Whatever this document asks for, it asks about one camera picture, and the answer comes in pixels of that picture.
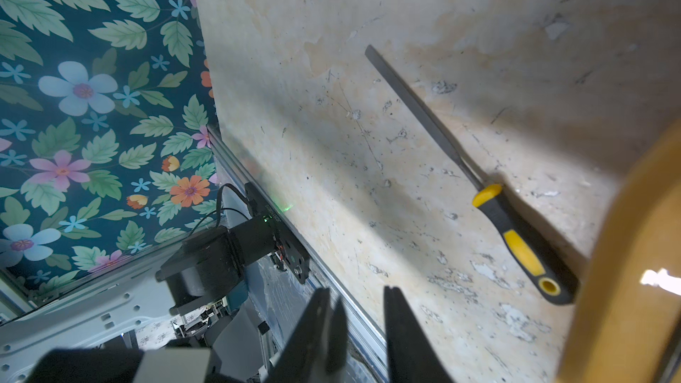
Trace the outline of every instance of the orange flower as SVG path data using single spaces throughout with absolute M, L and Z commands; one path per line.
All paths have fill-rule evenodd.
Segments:
M 178 168 L 180 168 L 180 160 L 178 160 L 175 156 L 168 156 L 161 165 L 161 168 L 164 172 L 175 172 Z
M 206 66 L 206 68 L 208 68 L 209 67 L 209 61 L 204 60 L 204 65 Z M 206 86 L 207 88 L 212 88 L 212 81 L 210 81 L 210 72 L 209 71 L 202 71 L 201 72 L 201 84 L 203 86 Z M 209 90 L 209 97 L 210 98 L 213 97 L 212 89 Z
M 170 200 L 174 204 L 182 204 L 182 207 L 189 207 L 192 202 L 199 204 L 209 194 L 210 190 L 206 188 L 209 184 L 207 179 L 202 179 L 198 174 L 194 174 L 192 179 L 183 177 L 170 188 L 170 195 L 174 196 Z
M 149 198 L 145 195 L 135 194 L 129 196 L 127 200 L 128 205 L 133 209 L 141 209 L 146 206 L 146 202 L 149 201 Z

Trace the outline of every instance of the black cable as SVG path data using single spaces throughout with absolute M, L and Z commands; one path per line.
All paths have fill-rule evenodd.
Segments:
M 234 194 L 236 194 L 236 196 L 239 197 L 239 199 L 241 199 L 246 206 L 249 205 L 249 200 L 246 197 L 244 197 L 243 194 L 241 194 L 241 191 L 239 191 L 239 189 L 237 187 L 235 187 L 231 183 L 226 183 L 222 186 L 226 186 L 230 190 L 234 191 Z
M 221 210 L 221 211 L 222 211 L 222 210 L 232 210 L 232 211 L 235 211 L 236 213 L 239 213 L 241 216 L 243 216 L 245 220 L 248 220 L 248 219 L 249 219 L 248 217 L 246 217 L 246 215 L 244 215 L 243 213 L 241 213 L 239 210 L 233 209 L 233 208 L 231 208 L 231 207 L 223 207 L 223 208 L 220 209 L 220 210 Z M 210 215 L 214 214 L 216 211 L 217 211 L 217 210 L 213 210 L 213 211 L 211 211 L 209 214 L 207 214 L 207 215 L 205 215 L 204 217 L 202 217 L 201 220 L 199 221 L 199 223 L 197 223 L 196 226 L 194 226 L 194 227 L 192 228 L 192 230 L 189 232 L 189 234 L 188 234 L 187 236 L 189 237 L 190 235 L 194 234 L 194 231 L 196 231 L 196 228 L 198 228 L 204 220 L 208 219 L 208 218 L 210 217 Z

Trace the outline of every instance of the plywood panel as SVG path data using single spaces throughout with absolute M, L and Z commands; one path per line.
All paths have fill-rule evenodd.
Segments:
M 460 382 L 552 378 L 540 297 L 373 44 L 582 273 L 622 177 L 681 111 L 678 0 L 198 0 L 226 144 L 382 323 L 399 285 Z

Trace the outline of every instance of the peeling paint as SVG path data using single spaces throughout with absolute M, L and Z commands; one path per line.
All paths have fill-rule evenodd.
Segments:
M 505 279 L 498 277 L 497 272 L 494 269 L 490 268 L 486 263 L 475 263 L 471 261 L 471 265 L 472 268 L 475 269 L 475 272 L 479 273 L 484 277 L 489 278 L 499 287 L 505 288 L 507 290 L 511 289 L 511 285 L 507 283 Z
M 524 340 L 525 342 L 534 342 L 537 336 L 525 331 L 525 327 L 531 324 L 530 318 L 508 303 L 500 303 L 499 305 L 501 306 L 503 312 L 494 313 L 497 315 L 498 319 L 504 321 L 506 325 L 509 326 L 509 333 L 518 339 Z
M 435 321 L 438 321 L 440 324 L 442 324 L 442 318 L 440 318 L 440 316 L 437 313 L 431 311 L 430 309 L 423 305 L 421 305 L 421 311 L 423 311 L 423 313 L 429 318 L 434 319 Z

